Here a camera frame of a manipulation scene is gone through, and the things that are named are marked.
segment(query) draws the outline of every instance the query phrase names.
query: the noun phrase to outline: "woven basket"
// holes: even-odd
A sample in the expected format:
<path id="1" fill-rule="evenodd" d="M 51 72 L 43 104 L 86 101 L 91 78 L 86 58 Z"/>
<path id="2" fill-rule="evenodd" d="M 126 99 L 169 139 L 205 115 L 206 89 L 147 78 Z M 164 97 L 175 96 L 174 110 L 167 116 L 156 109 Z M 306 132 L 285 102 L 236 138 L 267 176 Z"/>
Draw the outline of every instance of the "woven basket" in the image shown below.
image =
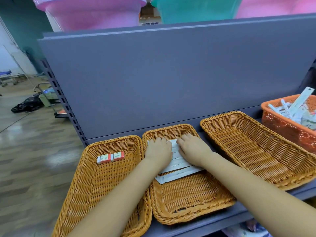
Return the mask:
<path id="1" fill-rule="evenodd" d="M 97 157 L 124 151 L 123 160 L 98 165 Z M 129 135 L 93 143 L 85 148 L 53 231 L 65 237 L 79 221 L 143 159 L 140 137 Z M 149 189 L 134 210 L 121 236 L 139 237 L 149 228 L 152 210 Z"/>
<path id="2" fill-rule="evenodd" d="M 290 190 L 316 177 L 316 155 L 240 111 L 201 120 L 203 130 L 239 166 Z"/>
<path id="3" fill-rule="evenodd" d="M 195 129 L 188 124 L 146 131 L 142 138 L 144 150 L 148 140 L 155 140 L 157 137 L 173 140 L 187 133 L 199 137 Z M 233 195 L 207 171 L 164 184 L 154 180 L 150 185 L 150 199 L 155 218 L 167 225 L 186 222 L 235 204 Z"/>
<path id="4" fill-rule="evenodd" d="M 262 123 L 279 135 L 303 147 L 305 150 L 316 154 L 316 131 L 279 115 L 268 107 L 268 104 L 272 104 L 275 107 L 280 106 L 281 99 L 284 99 L 285 102 L 293 103 L 299 96 L 300 95 L 293 95 L 262 103 Z M 316 109 L 316 96 L 310 95 L 306 100 L 306 104 L 310 111 L 314 111 Z"/>

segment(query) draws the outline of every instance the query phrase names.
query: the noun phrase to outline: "black plastic bag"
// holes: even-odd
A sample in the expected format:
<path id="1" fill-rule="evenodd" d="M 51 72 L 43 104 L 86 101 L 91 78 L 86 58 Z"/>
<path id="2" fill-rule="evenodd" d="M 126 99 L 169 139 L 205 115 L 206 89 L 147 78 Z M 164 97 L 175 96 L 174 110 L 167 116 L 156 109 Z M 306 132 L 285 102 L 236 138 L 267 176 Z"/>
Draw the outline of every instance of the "black plastic bag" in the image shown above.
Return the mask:
<path id="1" fill-rule="evenodd" d="M 36 93 L 33 96 L 27 98 L 24 102 L 18 104 L 17 106 L 13 107 L 11 111 L 13 113 L 18 113 L 18 112 L 32 112 L 35 111 L 41 107 L 44 106 L 42 101 L 39 98 L 39 95 L 41 93 Z"/>

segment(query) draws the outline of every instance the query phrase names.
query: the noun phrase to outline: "hand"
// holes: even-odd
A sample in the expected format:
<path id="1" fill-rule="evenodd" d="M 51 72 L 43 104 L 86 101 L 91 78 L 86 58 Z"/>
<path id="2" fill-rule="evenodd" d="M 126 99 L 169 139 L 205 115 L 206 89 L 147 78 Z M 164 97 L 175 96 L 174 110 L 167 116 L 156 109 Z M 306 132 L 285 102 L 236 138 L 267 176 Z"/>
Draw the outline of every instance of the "hand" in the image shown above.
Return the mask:
<path id="1" fill-rule="evenodd" d="M 211 148 L 203 140 L 191 134 L 181 136 L 177 143 L 182 157 L 195 166 L 202 167 L 203 159 L 212 154 Z"/>
<path id="2" fill-rule="evenodd" d="M 172 160 L 172 144 L 170 141 L 167 142 L 166 138 L 158 137 L 156 141 L 150 140 L 146 149 L 145 159 L 152 161 L 153 165 L 156 165 L 159 172 Z"/>

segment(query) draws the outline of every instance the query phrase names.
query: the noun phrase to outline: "forearm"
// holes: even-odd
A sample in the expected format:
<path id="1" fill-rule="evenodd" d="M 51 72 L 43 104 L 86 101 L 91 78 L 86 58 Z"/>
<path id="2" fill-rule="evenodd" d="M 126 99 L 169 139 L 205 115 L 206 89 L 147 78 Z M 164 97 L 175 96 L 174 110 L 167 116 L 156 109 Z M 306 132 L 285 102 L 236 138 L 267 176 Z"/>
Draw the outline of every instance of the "forearm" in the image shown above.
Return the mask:
<path id="1" fill-rule="evenodd" d="M 150 161 L 142 160 L 89 212 L 69 237 L 119 237 L 145 190 L 159 171 Z"/>
<path id="2" fill-rule="evenodd" d="M 315 236 L 316 211 L 306 203 L 216 153 L 204 159 L 203 168 L 242 202 L 272 236 Z"/>

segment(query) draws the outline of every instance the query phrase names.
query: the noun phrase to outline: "teal plastic bucket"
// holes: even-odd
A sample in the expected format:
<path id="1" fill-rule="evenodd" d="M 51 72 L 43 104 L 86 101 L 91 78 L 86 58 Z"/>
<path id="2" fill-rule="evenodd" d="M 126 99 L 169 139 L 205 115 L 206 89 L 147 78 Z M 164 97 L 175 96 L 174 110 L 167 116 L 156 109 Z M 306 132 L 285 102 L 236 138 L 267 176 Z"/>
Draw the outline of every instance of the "teal plastic bucket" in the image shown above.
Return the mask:
<path id="1" fill-rule="evenodd" d="M 165 24 L 235 17 L 242 0 L 151 0 Z"/>

